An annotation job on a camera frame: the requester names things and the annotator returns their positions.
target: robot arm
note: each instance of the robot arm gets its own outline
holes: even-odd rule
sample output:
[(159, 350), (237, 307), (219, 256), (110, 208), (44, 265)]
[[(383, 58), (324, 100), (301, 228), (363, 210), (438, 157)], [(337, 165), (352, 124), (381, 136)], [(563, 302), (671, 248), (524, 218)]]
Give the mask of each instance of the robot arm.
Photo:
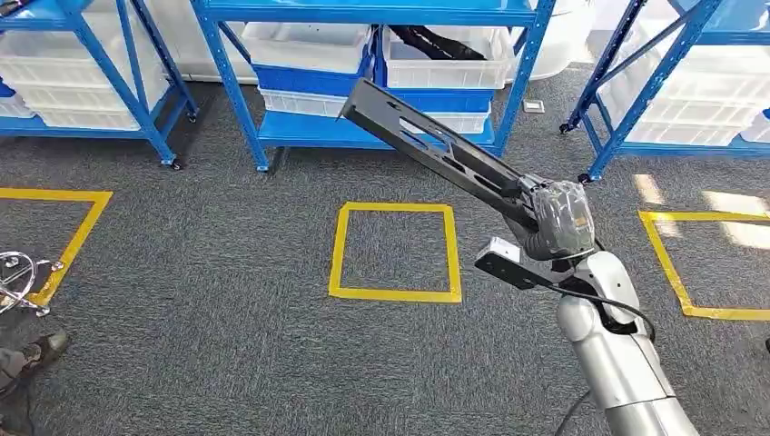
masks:
[[(626, 268), (595, 241), (582, 185), (518, 173), (365, 79), (341, 115), (503, 214), (521, 248), (493, 238), (475, 264), (521, 290), (563, 294), (558, 324), (613, 434), (697, 435), (660, 367)], [(572, 273), (553, 282), (521, 261), (522, 250)]]

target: shelf shelf board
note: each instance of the shelf shelf board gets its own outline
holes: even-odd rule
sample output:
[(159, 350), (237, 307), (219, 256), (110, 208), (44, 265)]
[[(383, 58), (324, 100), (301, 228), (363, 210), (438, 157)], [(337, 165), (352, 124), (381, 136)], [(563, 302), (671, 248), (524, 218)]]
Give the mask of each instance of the shelf shelf board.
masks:
[[(428, 135), (421, 135), (437, 142)], [(481, 134), (465, 134), (466, 138), (485, 150), (494, 153), (494, 130), (488, 119)], [(359, 148), (370, 150), (393, 150), (392, 147), (375, 138), (350, 121), (327, 116), (267, 112), (259, 131), (262, 144), (267, 147), (315, 147), (315, 148)]]
[(73, 30), (60, 4), (81, 12), (93, 0), (34, 0), (13, 15), (0, 18), (0, 30)]
[[(699, 0), (668, 0), (679, 14)], [(722, 0), (700, 35), (699, 45), (770, 45), (766, 0)]]
[(650, 144), (622, 143), (618, 154), (638, 156), (731, 156), (731, 157), (767, 157), (770, 156), (769, 143), (750, 143), (741, 135), (735, 137), (730, 145), (697, 144)]
[[(184, 104), (184, 99), (179, 95), (176, 86), (169, 86), (158, 103), (150, 112), (153, 119), (163, 111), (163, 108), (171, 100), (172, 96), (177, 96), (177, 104)], [(169, 120), (169, 123), (175, 123), (176, 119)], [(140, 130), (109, 130), (109, 129), (88, 129), (83, 127), (51, 127), (45, 125), (40, 116), (32, 118), (14, 118), (11, 116), (0, 116), (0, 136), (44, 136), (44, 137), (63, 137), (63, 138), (127, 138), (137, 139), (145, 138), (145, 133)]]
[(526, 25), (528, 0), (200, 0), (216, 21)]
[(13, 118), (0, 116), (0, 136), (47, 136), (62, 138), (144, 138), (141, 130), (104, 130), (73, 127), (50, 127), (40, 116)]

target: caster wheel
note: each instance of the caster wheel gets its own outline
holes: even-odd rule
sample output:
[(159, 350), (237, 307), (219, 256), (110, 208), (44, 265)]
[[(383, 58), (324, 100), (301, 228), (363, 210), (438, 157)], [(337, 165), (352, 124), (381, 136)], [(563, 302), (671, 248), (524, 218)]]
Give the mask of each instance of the caster wheel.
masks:
[(174, 171), (181, 171), (184, 169), (182, 162), (179, 159), (174, 159), (171, 163), (165, 163), (164, 166), (171, 168)]

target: yellow tape square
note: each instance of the yellow tape square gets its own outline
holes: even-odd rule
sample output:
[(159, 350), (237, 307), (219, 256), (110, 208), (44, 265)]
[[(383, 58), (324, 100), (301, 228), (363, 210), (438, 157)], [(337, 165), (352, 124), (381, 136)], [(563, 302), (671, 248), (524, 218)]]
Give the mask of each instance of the yellow tape square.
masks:
[[(51, 301), (51, 298), (56, 293), (56, 289), (59, 287), (59, 283), (62, 282), (64, 275), (70, 269), (74, 261), (74, 257), (80, 251), (80, 247), (83, 246), (85, 238), (88, 237), (88, 233), (94, 228), (99, 216), (102, 215), (102, 211), (110, 201), (110, 197), (113, 193), (110, 191), (60, 191), (51, 189), (16, 189), (16, 188), (0, 188), (0, 198), (6, 198), (10, 200), (42, 200), (48, 202), (92, 202), (91, 209), (85, 215), (83, 222), (78, 226), (72, 240), (67, 244), (67, 247), (62, 253), (62, 257), (59, 261), (64, 263), (64, 268), (59, 271), (53, 272), (48, 281), (43, 285), (43, 288), (38, 293), (30, 293), (27, 295), (27, 299), (35, 304), (45, 305)], [(0, 247), (0, 250), (13, 250), (13, 247)]]
[[(342, 256), (345, 254), (345, 240), (348, 236), (350, 211), (378, 212), (434, 212), (443, 213), (444, 237), (447, 241), (447, 266), (449, 271), (449, 291), (410, 291), (397, 289), (344, 288), (342, 279)], [(390, 300), (402, 302), (462, 302), (460, 290), (459, 257), (457, 234), (452, 208), (446, 204), (417, 203), (345, 203), (337, 218), (337, 233), (334, 236), (334, 251), (331, 256), (331, 274), (329, 295), (340, 298), (362, 300)]]
[(685, 285), (671, 262), (671, 258), (666, 252), (666, 247), (660, 239), (655, 227), (655, 221), (768, 221), (770, 216), (749, 215), (743, 213), (728, 212), (642, 212), (639, 211), (639, 218), (647, 230), (652, 247), (657, 254), (657, 259), (663, 266), (671, 287), (674, 288), (679, 304), (682, 306), (682, 313), (689, 316), (698, 316), (702, 318), (713, 318), (718, 320), (744, 320), (744, 321), (770, 321), (770, 309), (739, 309), (728, 307), (705, 307), (695, 306), (687, 294)]

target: blue metal shelf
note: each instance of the blue metal shelf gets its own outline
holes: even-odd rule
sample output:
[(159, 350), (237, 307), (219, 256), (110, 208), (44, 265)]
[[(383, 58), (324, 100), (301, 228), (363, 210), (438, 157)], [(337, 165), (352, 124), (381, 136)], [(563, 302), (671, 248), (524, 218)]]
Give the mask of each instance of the blue metal shelf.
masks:
[[(133, 40), (126, 3), (116, 3), (120, 19), (123, 39), (131, 65), (134, 94), (128, 83), (123, 79), (115, 64), (104, 51), (96, 35), (85, 22), (82, 12), (93, 0), (34, 0), (13, 15), (0, 18), (0, 29), (27, 31), (69, 31), (73, 32), (83, 46), (88, 50), (104, 75), (113, 85), (114, 90), (126, 105), (126, 108), (140, 125), (139, 130), (124, 131), (112, 129), (61, 128), (45, 125), (36, 116), (29, 119), (0, 118), (0, 136), (47, 136), (47, 137), (83, 137), (83, 138), (135, 138), (144, 139), (153, 146), (160, 155), (161, 163), (177, 167), (174, 163), (176, 154), (169, 148), (166, 139), (180, 114), (186, 108), (191, 119), (198, 114), (198, 105), (194, 102), (187, 85), (182, 80), (176, 64), (169, 54), (168, 47), (161, 38), (150, 12), (143, 0), (130, 0), (136, 16), (141, 21), (144, 30), (149, 35), (155, 51), (160, 56), (166, 73), (171, 78), (171, 85), (154, 108), (147, 107), (144, 93), (142, 74), (136, 58), (136, 47)], [(168, 111), (163, 108), (173, 95), (178, 98)], [(166, 112), (166, 121), (158, 128), (155, 120), (161, 112)]]
[[(323, 129), (303, 134), (310, 122), (301, 115), (267, 114), (258, 132), (249, 113), (241, 88), (232, 70), (232, 64), (225, 54), (220, 33), (224, 33), (246, 62), (251, 62), (248, 51), (228, 27), (228, 21), (252, 22), (311, 22), (311, 23), (364, 23), (381, 25), (496, 25), (524, 27), (516, 47), (521, 62), (515, 80), (510, 87), (508, 104), (500, 120), (498, 130), (489, 139), (479, 140), (489, 150), (502, 153), (508, 141), (516, 112), (529, 76), (535, 65), (538, 50), (548, 28), (548, 21), (556, 0), (539, 0), (532, 9), (528, 0), (190, 0), (198, 24), (217, 65), (222, 84), (230, 97), (233, 111), (243, 129), (246, 143), (258, 171), (268, 171), (270, 161), (264, 152), (264, 144), (271, 146), (339, 146), (351, 147), (357, 143), (384, 147), (362, 135), (362, 141), (330, 141), (339, 134), (335, 129), (342, 124), (323, 124)], [(384, 64), (381, 50), (375, 54), (375, 65)], [(346, 137), (359, 138), (353, 135)]]
[(202, 0), (215, 21), (387, 23), (390, 25), (528, 25), (528, 0)]
[[(438, 141), (430, 135), (421, 135), (433, 143)], [(474, 144), (490, 153), (494, 147), (495, 134), (492, 123), (487, 120), (481, 134), (464, 135)], [(360, 148), (372, 150), (393, 150), (392, 147), (375, 138), (356, 124), (341, 118), (268, 112), (260, 127), (260, 141), (269, 147), (317, 147), (317, 148)]]
[[(684, 14), (698, 0), (668, 0)], [(723, 0), (711, 16), (698, 45), (770, 45), (770, 20), (766, 0)]]
[(667, 149), (666, 154), (674, 156), (770, 156), (770, 144), (750, 143), (742, 138), (741, 135), (736, 136), (730, 145), (724, 147), (690, 144), (623, 143), (618, 153), (636, 156), (659, 156), (660, 149), (664, 147)]
[(93, 0), (34, 0), (13, 15), (0, 18), (0, 29), (74, 30), (60, 4), (79, 13), (92, 2)]
[[(668, 3), (679, 13), (677, 20), (628, 58), (618, 62), (617, 66), (610, 68), (619, 47), (626, 40), (631, 26), (639, 17), (644, 3), (633, 1), (628, 5), (575, 109), (568, 121), (560, 126), (561, 132), (566, 133), (582, 123), (586, 127), (588, 139), (597, 152), (596, 160), (588, 168), (587, 173), (581, 174), (581, 180), (600, 179), (607, 164), (616, 154), (770, 157), (770, 144), (749, 143), (740, 136), (727, 146), (625, 142), (647, 109), (648, 103), (655, 99), (665, 80), (674, 72), (692, 46), (770, 45), (770, 23), (767, 22), (770, 4), (766, 0), (668, 0)], [(676, 36), (676, 40), (662, 56), (660, 64), (650, 75), (623, 119), (617, 120), (617, 128), (613, 128), (607, 108), (597, 94), (598, 88), (680, 27), (682, 30)], [(592, 105), (597, 106), (601, 119), (609, 131), (609, 137), (605, 142), (599, 138), (588, 114), (588, 109)]]

